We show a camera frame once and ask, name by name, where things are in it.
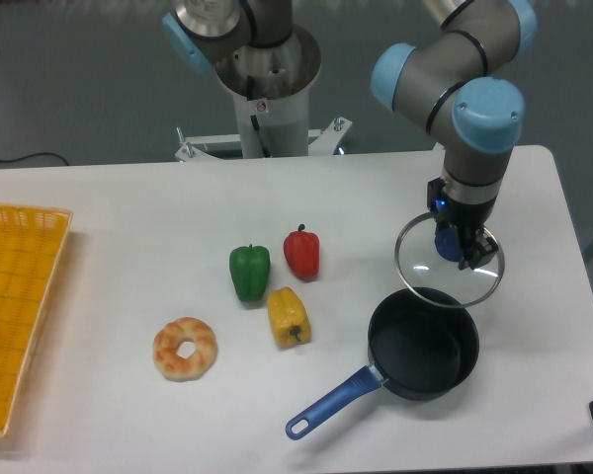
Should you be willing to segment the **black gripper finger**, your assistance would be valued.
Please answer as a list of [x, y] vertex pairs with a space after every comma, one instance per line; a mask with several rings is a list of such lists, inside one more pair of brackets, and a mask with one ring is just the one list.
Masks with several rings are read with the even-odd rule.
[[436, 227], [434, 245], [444, 260], [458, 262], [461, 259], [459, 234], [455, 226], [447, 222], [439, 223]]
[[497, 241], [486, 228], [477, 229], [467, 235], [462, 243], [459, 270], [476, 270], [489, 264], [497, 254]]

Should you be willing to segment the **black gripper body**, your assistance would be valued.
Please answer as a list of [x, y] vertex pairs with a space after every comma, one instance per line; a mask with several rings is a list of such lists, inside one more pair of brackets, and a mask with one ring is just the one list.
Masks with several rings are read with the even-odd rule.
[[459, 242], [472, 242], [484, 230], [496, 202], [490, 186], [472, 187], [437, 178], [427, 185], [427, 206], [436, 223], [435, 234], [450, 232]]

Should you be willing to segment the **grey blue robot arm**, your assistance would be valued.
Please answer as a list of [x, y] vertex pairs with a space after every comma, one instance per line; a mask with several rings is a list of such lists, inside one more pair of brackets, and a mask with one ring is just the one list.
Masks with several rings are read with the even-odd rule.
[[[314, 37], [293, 19], [289, 1], [177, 1], [162, 27], [180, 58], [212, 70], [230, 93], [247, 158], [302, 156], [308, 150], [308, 92], [321, 67]], [[374, 97], [445, 149], [443, 171], [427, 187], [435, 247], [461, 269], [499, 251], [485, 228], [525, 102], [494, 77], [534, 40], [526, 1], [430, 1], [442, 34], [419, 49], [389, 47], [372, 75]]]

